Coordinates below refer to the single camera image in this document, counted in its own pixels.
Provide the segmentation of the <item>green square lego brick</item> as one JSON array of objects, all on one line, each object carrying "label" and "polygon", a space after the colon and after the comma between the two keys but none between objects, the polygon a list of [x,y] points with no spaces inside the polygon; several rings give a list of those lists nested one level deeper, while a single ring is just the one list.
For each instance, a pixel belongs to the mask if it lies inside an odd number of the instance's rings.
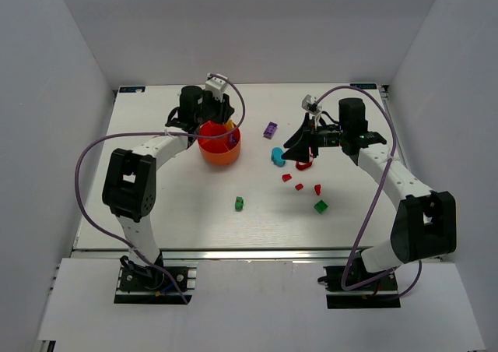
[{"label": "green square lego brick", "polygon": [[319,214],[323,214],[328,209],[328,204],[324,200],[319,200],[314,204],[314,209]]}]

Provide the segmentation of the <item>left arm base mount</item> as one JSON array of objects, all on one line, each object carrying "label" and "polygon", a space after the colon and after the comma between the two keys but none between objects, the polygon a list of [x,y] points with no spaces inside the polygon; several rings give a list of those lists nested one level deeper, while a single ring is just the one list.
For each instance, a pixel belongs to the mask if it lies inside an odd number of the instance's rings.
[{"label": "left arm base mount", "polygon": [[188,266],[167,266],[165,273],[150,266],[141,266],[120,257],[120,271],[114,293],[115,304],[185,304],[190,302],[195,288],[196,268]]}]

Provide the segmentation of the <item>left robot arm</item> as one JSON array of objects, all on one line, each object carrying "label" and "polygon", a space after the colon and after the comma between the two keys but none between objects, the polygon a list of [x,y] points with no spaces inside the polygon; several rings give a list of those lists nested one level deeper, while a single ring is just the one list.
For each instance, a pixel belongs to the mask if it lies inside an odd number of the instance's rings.
[{"label": "left robot arm", "polygon": [[181,89],[179,106],[167,118],[165,131],[131,150],[117,148],[110,155],[102,199],[131,243],[129,260],[135,265],[162,266],[153,236],[150,213],[156,202],[156,173],[168,160],[188,149],[208,121],[226,124],[234,113],[225,93],[227,83],[209,79],[203,88]]}]

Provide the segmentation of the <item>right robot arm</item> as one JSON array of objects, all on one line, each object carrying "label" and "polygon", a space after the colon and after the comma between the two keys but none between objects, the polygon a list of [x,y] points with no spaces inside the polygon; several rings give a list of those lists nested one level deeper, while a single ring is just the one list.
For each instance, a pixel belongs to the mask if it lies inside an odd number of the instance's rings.
[{"label": "right robot arm", "polygon": [[303,123],[285,143],[283,159],[309,162],[320,148],[340,147],[355,165],[382,187],[396,209],[390,237],[355,256],[354,266],[370,276],[420,259],[452,253],[457,247],[456,201],[436,192],[391,154],[387,140],[368,128],[360,98],[338,103],[338,122],[325,124],[324,110],[305,96]]}]

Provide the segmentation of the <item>green small lego piece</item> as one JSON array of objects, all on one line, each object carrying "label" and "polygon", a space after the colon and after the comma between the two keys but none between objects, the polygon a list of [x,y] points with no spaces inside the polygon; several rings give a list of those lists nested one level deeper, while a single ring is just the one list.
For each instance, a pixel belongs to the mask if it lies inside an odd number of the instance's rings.
[{"label": "green small lego piece", "polygon": [[234,208],[236,211],[241,211],[244,208],[244,199],[237,196],[234,203]]}]

